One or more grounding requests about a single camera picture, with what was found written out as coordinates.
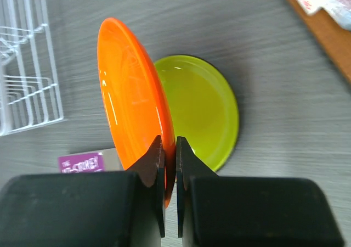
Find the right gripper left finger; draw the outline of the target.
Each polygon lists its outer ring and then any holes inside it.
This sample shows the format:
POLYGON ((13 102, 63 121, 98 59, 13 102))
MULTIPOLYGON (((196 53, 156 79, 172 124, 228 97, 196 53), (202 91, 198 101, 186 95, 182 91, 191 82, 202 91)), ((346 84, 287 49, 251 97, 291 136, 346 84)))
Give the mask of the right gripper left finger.
POLYGON ((1 190, 1 246, 160 246, 164 216, 157 136, 125 171, 12 178, 1 190))

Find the orange plate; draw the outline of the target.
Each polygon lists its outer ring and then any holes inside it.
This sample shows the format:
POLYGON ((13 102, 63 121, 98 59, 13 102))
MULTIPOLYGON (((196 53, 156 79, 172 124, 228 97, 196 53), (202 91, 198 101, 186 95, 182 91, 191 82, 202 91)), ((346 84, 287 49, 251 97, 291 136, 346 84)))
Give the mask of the orange plate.
POLYGON ((161 136, 168 206, 176 178, 176 140, 156 68, 135 34, 116 18, 101 24, 97 63, 104 109, 122 167, 131 167, 161 136))

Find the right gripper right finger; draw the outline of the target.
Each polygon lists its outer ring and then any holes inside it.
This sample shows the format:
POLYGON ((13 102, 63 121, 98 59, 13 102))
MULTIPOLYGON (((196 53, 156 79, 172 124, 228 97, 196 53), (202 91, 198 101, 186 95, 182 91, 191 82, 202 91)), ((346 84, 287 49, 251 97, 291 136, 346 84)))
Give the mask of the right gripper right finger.
POLYGON ((219 176, 177 138, 178 236, 184 246, 343 246, 322 189, 291 177, 219 176))

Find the lime green plate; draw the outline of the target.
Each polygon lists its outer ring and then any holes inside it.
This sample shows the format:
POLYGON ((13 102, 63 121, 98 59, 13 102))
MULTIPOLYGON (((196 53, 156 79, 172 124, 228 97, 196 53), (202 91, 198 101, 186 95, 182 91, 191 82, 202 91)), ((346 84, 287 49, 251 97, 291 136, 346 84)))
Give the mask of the lime green plate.
POLYGON ((155 61, 171 111, 174 133, 212 171, 229 159, 239 136, 240 115, 232 87, 211 63, 190 55, 155 61))

